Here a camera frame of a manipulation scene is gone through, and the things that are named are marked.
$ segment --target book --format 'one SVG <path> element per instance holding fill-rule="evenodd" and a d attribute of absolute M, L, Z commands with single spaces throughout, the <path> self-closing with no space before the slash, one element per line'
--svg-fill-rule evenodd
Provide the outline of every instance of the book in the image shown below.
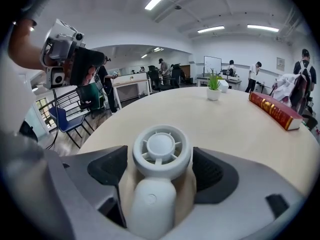
<path fill-rule="evenodd" d="M 249 95 L 249 101 L 267 112 L 286 131 L 300 128 L 303 117 L 273 97 L 263 93 L 251 92 Z"/>

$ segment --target white table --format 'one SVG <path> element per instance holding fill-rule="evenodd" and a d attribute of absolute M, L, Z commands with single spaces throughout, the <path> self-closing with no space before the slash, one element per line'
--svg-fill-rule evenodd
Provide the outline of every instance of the white table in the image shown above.
<path fill-rule="evenodd" d="M 266 112 L 251 103 L 249 94 L 229 89 L 220 100 L 209 101 L 207 87 L 161 91 L 139 99 L 106 120 L 83 144 L 79 153 L 128 146 L 128 166 L 119 192 L 127 217 L 134 189 L 143 179 L 134 165 L 132 149 L 146 128 L 168 124 L 181 129 L 193 147 L 224 152 L 271 167 L 307 196 L 318 175 L 320 146 L 304 125 L 285 131 Z M 176 223 L 193 208 L 196 193 L 192 165 L 173 181 L 177 190 Z"/>
<path fill-rule="evenodd" d="M 121 102 L 120 102 L 120 99 L 119 99 L 119 95 L 118 95 L 118 90 L 117 90 L 117 88 L 123 87 L 123 86 L 136 85 L 136 84 L 141 83 L 141 82 L 145 82 L 145 83 L 146 83 L 146 91 L 147 91 L 148 96 L 149 96 L 149 95 L 150 95 L 150 91 L 149 91 L 150 81 L 149 81 L 148 79 L 136 80 L 136 81 L 119 82 L 119 83 L 115 83 L 115 84 L 112 85 L 112 86 L 113 86 L 114 93 L 115 93 L 116 100 L 118 101 L 118 105 L 119 105 L 119 108 L 120 108 L 121 110 L 122 110 L 122 106 L 121 106 Z"/>
<path fill-rule="evenodd" d="M 231 80 L 231 79 L 223 79 L 225 80 L 229 86 L 232 86 L 234 90 L 239 90 L 240 83 L 242 82 L 241 80 Z M 196 86 L 200 87 L 201 82 L 209 82 L 209 77 L 206 76 L 197 76 L 196 78 Z"/>

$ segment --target floor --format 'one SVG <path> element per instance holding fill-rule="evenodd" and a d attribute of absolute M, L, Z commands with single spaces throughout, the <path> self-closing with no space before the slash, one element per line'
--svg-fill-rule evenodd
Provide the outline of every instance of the floor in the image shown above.
<path fill-rule="evenodd" d="M 195 86 L 196 84 L 181 83 L 180 85 L 181 88 L 195 87 Z M 128 106 L 129 104 L 137 101 L 138 99 L 139 98 L 135 98 L 135 99 L 121 102 L 121 105 L 124 108 L 125 106 Z M 94 119 L 92 119 L 91 114 L 88 114 L 85 117 L 85 119 L 95 130 L 111 116 L 112 114 L 109 109 L 108 110 L 101 109 L 99 111 L 94 112 L 93 114 Z M 92 133 L 92 130 L 90 129 L 90 127 L 87 125 L 86 122 L 84 122 L 83 125 L 90 133 Z M 82 127 L 77 128 L 77 131 L 79 132 L 82 138 L 80 138 L 79 135 L 74 130 L 70 131 L 69 134 L 76 141 L 76 143 L 81 147 L 89 138 L 89 135 L 86 133 L 86 131 Z M 56 130 L 53 130 L 51 134 L 49 134 L 44 139 L 41 139 L 39 141 L 39 145 L 45 149 L 53 142 L 53 140 L 55 139 L 55 136 L 56 136 Z M 79 148 L 72 142 L 72 140 L 68 137 L 66 133 L 59 131 L 58 136 L 55 140 L 55 144 L 51 148 L 51 150 L 56 151 L 61 157 L 63 157 L 63 156 L 70 156 L 70 155 L 77 154 L 79 151 Z"/>

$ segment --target black t-shirt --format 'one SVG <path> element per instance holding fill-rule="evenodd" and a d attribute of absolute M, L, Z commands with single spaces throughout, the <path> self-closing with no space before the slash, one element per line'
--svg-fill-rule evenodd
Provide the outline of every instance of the black t-shirt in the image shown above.
<path fill-rule="evenodd" d="M 307 60 L 303 60 L 303 65 L 305 67 L 307 67 L 309 65 L 309 61 Z M 293 70 L 293 73 L 295 75 L 299 74 L 299 71 L 301 70 L 301 65 L 300 65 L 300 61 L 297 61 L 297 63 L 294 65 L 294 70 Z M 308 71 L 307 69 L 303 70 L 302 74 L 305 76 L 305 79 L 306 79 L 306 91 L 309 90 L 309 85 L 310 85 L 310 82 L 311 83 L 317 83 L 317 74 L 316 74 L 316 70 L 315 68 L 312 66 L 310 68 L 310 75 L 311 75 L 311 79 L 309 77 L 309 74 L 308 74 Z"/>
<path fill-rule="evenodd" d="M 99 69 L 98 69 L 98 72 L 97 72 L 99 78 L 100 78 L 100 81 L 101 83 L 104 85 L 104 86 L 112 86 L 112 83 L 111 83 L 111 79 L 110 78 L 105 78 L 105 76 L 108 75 L 108 72 L 105 68 L 105 66 L 101 66 Z"/>

